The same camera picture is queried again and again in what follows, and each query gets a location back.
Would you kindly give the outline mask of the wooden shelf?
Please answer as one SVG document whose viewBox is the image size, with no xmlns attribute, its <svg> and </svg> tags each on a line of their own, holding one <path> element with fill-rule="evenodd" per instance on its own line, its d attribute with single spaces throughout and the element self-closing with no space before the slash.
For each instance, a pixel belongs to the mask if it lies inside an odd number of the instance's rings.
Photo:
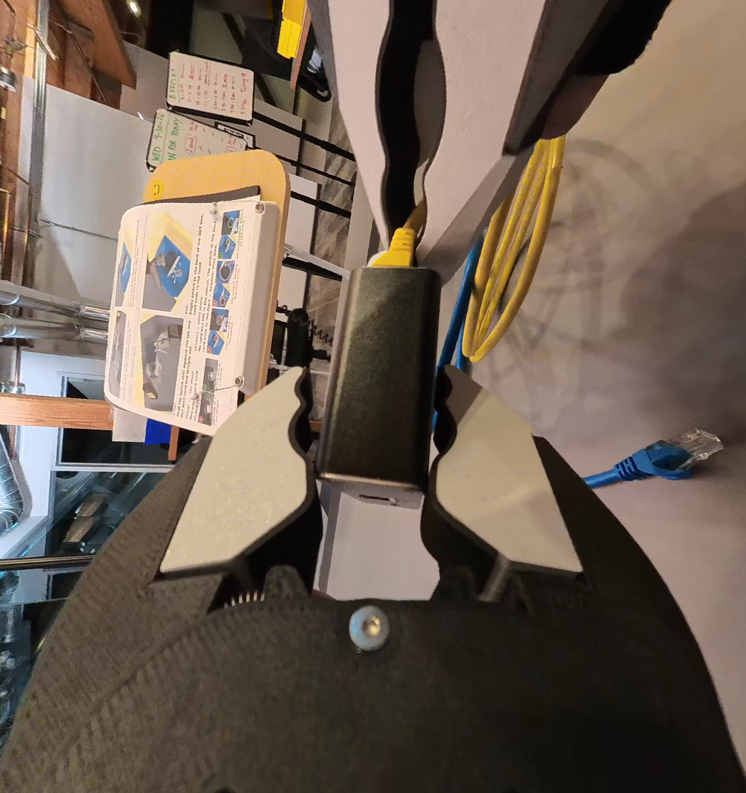
<svg viewBox="0 0 746 793">
<path fill-rule="evenodd" d="M 106 401 L 0 392 L 0 425 L 111 431 L 114 416 Z"/>
</svg>

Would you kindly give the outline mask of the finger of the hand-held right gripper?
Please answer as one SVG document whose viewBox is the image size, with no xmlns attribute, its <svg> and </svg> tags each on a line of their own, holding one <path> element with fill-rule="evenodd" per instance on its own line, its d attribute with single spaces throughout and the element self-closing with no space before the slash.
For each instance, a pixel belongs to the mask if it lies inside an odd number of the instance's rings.
<svg viewBox="0 0 746 793">
<path fill-rule="evenodd" d="M 383 240 L 420 201 L 438 144 L 436 5 L 327 3 L 340 113 Z"/>
<path fill-rule="evenodd" d="M 437 2 L 444 125 L 425 173 L 420 263 L 462 263 L 516 186 L 602 1 Z"/>
</svg>

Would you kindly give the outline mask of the yellow plastic bin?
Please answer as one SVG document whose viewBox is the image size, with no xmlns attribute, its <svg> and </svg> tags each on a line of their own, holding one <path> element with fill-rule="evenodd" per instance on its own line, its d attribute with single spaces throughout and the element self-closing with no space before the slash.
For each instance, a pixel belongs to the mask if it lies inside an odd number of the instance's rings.
<svg viewBox="0 0 746 793">
<path fill-rule="evenodd" d="M 281 21 L 277 52 L 294 59 L 306 46 L 311 16 L 307 1 L 281 1 Z"/>
</svg>

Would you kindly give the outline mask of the handwritten whiteboard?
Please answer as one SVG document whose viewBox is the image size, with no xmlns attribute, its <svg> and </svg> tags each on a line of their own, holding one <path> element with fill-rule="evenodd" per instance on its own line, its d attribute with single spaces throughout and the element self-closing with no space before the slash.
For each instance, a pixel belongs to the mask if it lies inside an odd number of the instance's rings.
<svg viewBox="0 0 746 793">
<path fill-rule="evenodd" d="M 170 52 L 166 107 L 215 121 L 251 124 L 255 82 L 255 73 L 237 64 Z"/>
<path fill-rule="evenodd" d="M 250 133 L 216 128 L 166 109 L 157 110 L 152 122 L 145 164 L 154 172 L 161 164 L 216 154 L 233 154 L 256 148 Z"/>
</svg>

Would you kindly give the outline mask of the black ethernet splitter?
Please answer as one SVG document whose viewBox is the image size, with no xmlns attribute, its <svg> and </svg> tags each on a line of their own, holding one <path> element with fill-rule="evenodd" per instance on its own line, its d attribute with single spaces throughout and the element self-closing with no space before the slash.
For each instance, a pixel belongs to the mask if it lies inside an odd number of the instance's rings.
<svg viewBox="0 0 746 793">
<path fill-rule="evenodd" d="M 441 281 L 352 272 L 331 355 L 316 473 L 358 501 L 417 509 L 428 485 Z"/>
</svg>

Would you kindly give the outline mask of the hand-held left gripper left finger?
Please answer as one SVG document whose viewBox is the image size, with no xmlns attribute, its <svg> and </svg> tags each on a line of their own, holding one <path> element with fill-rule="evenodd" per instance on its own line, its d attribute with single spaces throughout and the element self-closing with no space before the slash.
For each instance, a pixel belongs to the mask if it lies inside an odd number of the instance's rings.
<svg viewBox="0 0 746 793">
<path fill-rule="evenodd" d="M 209 438 L 169 545 L 165 579 L 220 574 L 239 593 L 263 594 L 270 571 L 314 589 L 324 536 L 309 458 L 309 370 L 281 374 L 239 406 Z"/>
</svg>

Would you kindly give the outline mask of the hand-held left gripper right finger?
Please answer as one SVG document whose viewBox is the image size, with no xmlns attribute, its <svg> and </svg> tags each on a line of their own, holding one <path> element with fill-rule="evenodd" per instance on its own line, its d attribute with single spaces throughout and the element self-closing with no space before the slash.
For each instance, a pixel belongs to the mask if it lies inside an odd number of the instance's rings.
<svg viewBox="0 0 746 793">
<path fill-rule="evenodd" d="M 497 603 L 516 573 L 582 573 L 527 423 L 452 365 L 438 371 L 436 410 L 422 541 L 438 564 L 438 590 Z"/>
</svg>

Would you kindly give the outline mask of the printed instruction sheet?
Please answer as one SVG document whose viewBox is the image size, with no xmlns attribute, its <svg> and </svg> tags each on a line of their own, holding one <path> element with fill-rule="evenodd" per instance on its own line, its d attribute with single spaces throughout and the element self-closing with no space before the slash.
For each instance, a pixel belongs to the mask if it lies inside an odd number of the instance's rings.
<svg viewBox="0 0 746 793">
<path fill-rule="evenodd" d="M 119 228 L 104 393 L 117 409 L 213 435 L 259 390 L 282 263 L 261 197 L 140 204 Z"/>
</svg>

